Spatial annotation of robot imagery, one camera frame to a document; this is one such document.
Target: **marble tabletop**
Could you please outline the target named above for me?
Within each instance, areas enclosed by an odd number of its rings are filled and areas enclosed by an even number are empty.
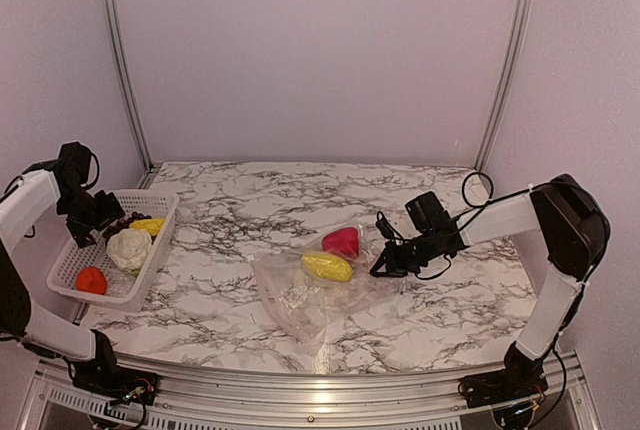
[[[219,368],[320,374],[410,372],[499,361],[535,304],[509,240],[465,250],[442,277],[335,319],[320,345],[270,318],[249,261],[383,210],[415,235],[404,204],[433,190],[465,210],[464,168],[317,163],[165,163],[152,189],[180,196],[171,253],[139,313],[92,306],[83,326],[116,351]],[[478,201],[479,182],[470,186]],[[375,243],[382,247],[382,240]],[[427,274],[444,268],[434,263]]]

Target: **robotic arm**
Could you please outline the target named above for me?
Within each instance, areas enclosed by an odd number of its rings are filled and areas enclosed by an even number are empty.
[[[17,340],[43,357],[63,358],[78,388],[118,403],[139,399],[151,404],[157,375],[118,366],[104,334],[73,325],[38,305],[11,261],[18,242],[52,205],[58,215],[67,216],[67,228],[80,248],[95,244],[93,230],[101,231],[124,216],[113,193],[88,193],[98,178],[87,183],[92,158],[95,155],[80,143],[65,144],[56,160],[32,165],[0,197],[1,340]],[[149,383],[140,387],[140,379]]]
[[[472,245],[542,231],[549,269],[531,318],[508,349],[505,369],[462,379],[460,393],[474,408],[535,394],[536,387],[546,390],[542,363],[577,312],[587,279],[602,260],[610,236],[609,222],[593,197],[571,176],[561,175],[454,218],[433,192],[405,207],[421,235],[400,238],[379,216],[376,226],[388,241],[371,269],[374,277],[417,276],[420,267],[434,258],[453,258]]]

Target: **transparent bag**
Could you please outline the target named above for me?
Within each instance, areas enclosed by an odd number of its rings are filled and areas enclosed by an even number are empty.
[[[346,243],[340,238],[341,232],[353,237],[354,229],[357,231],[355,247],[353,238],[347,238]],[[320,278],[303,263],[305,256],[322,258],[322,254],[327,255],[328,262],[335,260],[334,256],[348,262],[351,279],[344,282]],[[251,266],[262,302],[271,317],[287,333],[306,343],[322,334],[332,321],[399,293],[401,280],[374,278],[369,274],[378,255],[364,228],[352,225],[338,228],[302,247],[261,255]]]

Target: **tomato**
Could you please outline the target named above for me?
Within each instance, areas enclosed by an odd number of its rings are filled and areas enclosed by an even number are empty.
[[[107,293],[107,279],[99,268],[85,267],[76,277],[76,289],[81,292],[104,295]]]

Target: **white plastic basket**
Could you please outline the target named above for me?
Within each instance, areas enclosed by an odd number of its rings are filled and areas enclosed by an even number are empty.
[[[132,212],[164,218],[162,230],[156,237],[137,278],[115,266],[107,256],[107,246],[101,235],[95,234],[97,244],[88,248],[78,248],[69,239],[62,253],[47,277],[47,287],[61,295],[77,300],[114,308],[126,312],[142,309],[156,272],[166,263],[169,243],[175,230],[175,212],[178,195],[153,190],[116,190],[113,192],[127,216]],[[84,267],[98,267],[107,279],[107,293],[96,295],[75,289],[76,276]]]

